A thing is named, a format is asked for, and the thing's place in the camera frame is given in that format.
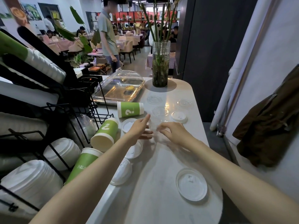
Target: brown jacket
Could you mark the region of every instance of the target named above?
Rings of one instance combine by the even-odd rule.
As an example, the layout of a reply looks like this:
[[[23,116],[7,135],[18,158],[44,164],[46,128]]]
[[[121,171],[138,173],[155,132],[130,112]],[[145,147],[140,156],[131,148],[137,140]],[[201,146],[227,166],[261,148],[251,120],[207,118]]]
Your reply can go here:
[[[278,89],[252,107],[233,136],[240,155],[257,166],[272,167],[283,157],[299,126],[299,64]]]

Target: countertop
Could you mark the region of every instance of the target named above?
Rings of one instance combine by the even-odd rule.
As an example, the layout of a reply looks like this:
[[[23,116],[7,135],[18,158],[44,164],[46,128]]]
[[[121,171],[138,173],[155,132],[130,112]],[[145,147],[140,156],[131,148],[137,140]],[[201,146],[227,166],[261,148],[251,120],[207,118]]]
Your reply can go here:
[[[144,103],[145,114],[152,114],[152,110],[157,106],[167,107],[169,114],[164,120],[169,121],[172,112],[183,111],[188,117],[188,122],[184,124],[185,128],[195,138],[209,145],[191,86],[178,79],[170,81],[173,85],[176,84],[174,90],[153,92],[143,86],[135,102]],[[147,102],[149,96],[159,96],[162,102],[151,105]],[[176,105],[180,99],[191,101],[192,107],[187,110],[180,108]],[[107,110],[104,106],[100,106],[98,112],[105,114]],[[109,112],[118,119],[116,107],[109,106]],[[119,129],[125,119],[119,119]],[[150,121],[150,128],[154,130],[161,119],[152,115]],[[133,173],[129,180],[121,186],[108,186],[87,224],[219,223],[223,207],[222,189],[190,152],[173,145],[161,133],[154,132],[154,138],[144,141],[143,152],[138,158],[131,160],[131,163]],[[185,200],[176,187],[176,175],[186,167],[198,170],[208,183],[206,197],[197,203]]]

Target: green paper cup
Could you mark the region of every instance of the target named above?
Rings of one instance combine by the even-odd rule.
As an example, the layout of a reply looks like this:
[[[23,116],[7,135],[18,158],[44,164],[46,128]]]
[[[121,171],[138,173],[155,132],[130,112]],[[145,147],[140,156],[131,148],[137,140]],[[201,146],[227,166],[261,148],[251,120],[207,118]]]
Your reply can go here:
[[[64,184],[68,184],[78,174],[80,174],[85,168],[87,168],[92,162],[94,162],[103,153],[94,148],[84,148],[81,152],[79,159],[77,160],[69,178]]]
[[[144,113],[143,103],[117,102],[118,117],[138,116]]]
[[[93,148],[106,152],[114,144],[117,130],[118,120],[108,118],[90,139],[90,144]]]

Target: hand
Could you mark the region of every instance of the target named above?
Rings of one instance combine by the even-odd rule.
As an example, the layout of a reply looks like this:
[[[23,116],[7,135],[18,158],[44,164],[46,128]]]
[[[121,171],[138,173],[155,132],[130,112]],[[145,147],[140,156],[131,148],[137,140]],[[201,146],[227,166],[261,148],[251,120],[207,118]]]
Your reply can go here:
[[[128,136],[136,143],[138,139],[151,139],[152,131],[146,131],[149,128],[147,122],[150,120],[150,114],[147,114],[144,119],[138,119],[134,122],[128,133]]]
[[[181,147],[187,147],[187,142],[194,138],[183,126],[178,122],[163,122],[157,127],[157,131],[164,134],[171,142]]]
[[[117,58],[114,55],[110,55],[113,62],[117,62]]]

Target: glass vase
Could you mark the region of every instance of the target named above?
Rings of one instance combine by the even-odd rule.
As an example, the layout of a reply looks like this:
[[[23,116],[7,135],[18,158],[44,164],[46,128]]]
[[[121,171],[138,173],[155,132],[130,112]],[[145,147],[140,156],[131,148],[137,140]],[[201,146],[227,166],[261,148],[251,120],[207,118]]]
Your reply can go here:
[[[153,42],[152,45],[152,84],[166,87],[168,81],[170,41]]]

